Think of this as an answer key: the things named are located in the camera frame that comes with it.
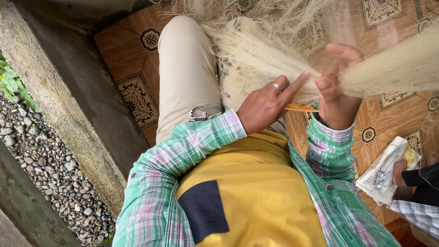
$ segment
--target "navy blue pocket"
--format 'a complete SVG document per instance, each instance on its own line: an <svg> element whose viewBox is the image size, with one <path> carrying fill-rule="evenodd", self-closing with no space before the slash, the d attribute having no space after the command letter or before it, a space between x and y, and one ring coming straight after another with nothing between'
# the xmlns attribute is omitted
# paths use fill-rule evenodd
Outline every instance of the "navy blue pocket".
<svg viewBox="0 0 439 247"><path fill-rule="evenodd" d="M214 233L229 231L216 180L199 183L178 199L189 219L195 243Z"/></svg>

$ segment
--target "silver ring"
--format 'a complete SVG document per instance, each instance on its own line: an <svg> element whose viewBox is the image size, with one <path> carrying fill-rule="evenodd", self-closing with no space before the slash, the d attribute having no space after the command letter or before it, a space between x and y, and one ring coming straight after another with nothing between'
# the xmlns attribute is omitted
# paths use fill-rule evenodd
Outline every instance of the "silver ring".
<svg viewBox="0 0 439 247"><path fill-rule="evenodd" d="M277 85L276 83L273 83L273 86L275 86L277 89L279 89L280 92L282 92L282 88L279 85Z"/></svg>

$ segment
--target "bare foot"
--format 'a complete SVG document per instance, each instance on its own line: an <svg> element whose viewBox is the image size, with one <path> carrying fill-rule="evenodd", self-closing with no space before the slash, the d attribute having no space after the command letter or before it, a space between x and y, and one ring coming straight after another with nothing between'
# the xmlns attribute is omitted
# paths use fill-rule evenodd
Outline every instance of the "bare foot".
<svg viewBox="0 0 439 247"><path fill-rule="evenodd" d="M439 163L439 154L435 152L431 152L430 155L427 157L427 164L426 166L432 166L436 163Z"/></svg>
<svg viewBox="0 0 439 247"><path fill-rule="evenodd" d="M395 162L393 165L393 184L396 186L406 186L406 182L403 179L401 173L407 170L407 160L402 158Z"/></svg>

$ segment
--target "paper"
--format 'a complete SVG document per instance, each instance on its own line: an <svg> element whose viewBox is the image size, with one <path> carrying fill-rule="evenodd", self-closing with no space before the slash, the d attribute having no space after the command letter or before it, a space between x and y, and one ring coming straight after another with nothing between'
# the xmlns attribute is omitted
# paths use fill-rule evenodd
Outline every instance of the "paper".
<svg viewBox="0 0 439 247"><path fill-rule="evenodd" d="M408 142L397 136L356 180L355 186L372 197L379 206L390 205L397 188L393 184L393 165L401 158L407 159L407 170L417 168L421 156L411 149Z"/></svg>

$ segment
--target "white plaid fabric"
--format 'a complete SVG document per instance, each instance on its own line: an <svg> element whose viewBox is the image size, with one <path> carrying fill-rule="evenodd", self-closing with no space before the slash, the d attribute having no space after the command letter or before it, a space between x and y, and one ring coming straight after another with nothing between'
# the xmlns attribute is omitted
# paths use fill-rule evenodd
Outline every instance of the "white plaid fabric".
<svg viewBox="0 0 439 247"><path fill-rule="evenodd" d="M394 200L387 208L404 215L410 223L439 239L439 207Z"/></svg>

